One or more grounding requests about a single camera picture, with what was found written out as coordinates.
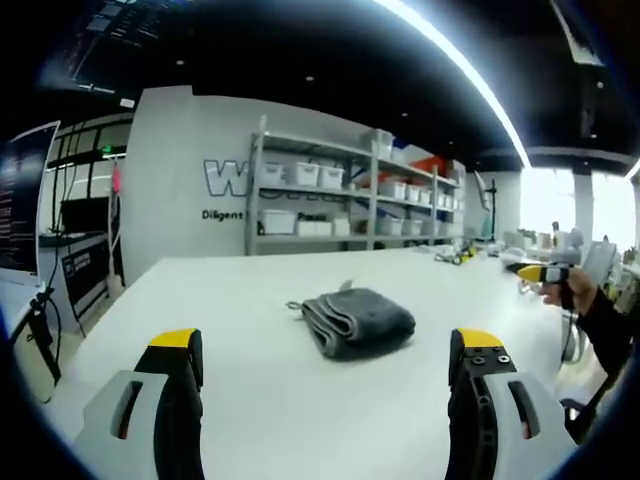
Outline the person's right hand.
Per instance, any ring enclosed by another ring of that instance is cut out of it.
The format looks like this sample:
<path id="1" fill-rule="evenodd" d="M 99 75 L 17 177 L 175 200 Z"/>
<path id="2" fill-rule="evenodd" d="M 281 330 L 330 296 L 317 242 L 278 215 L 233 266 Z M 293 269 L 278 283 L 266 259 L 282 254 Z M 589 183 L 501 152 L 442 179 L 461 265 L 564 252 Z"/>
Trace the person's right hand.
<path id="1" fill-rule="evenodd" d="M 567 269 L 566 279 L 560 284 L 546 283 L 540 295 L 547 305 L 555 305 L 566 311 L 586 316 L 597 296 L 599 287 L 578 267 Z"/>

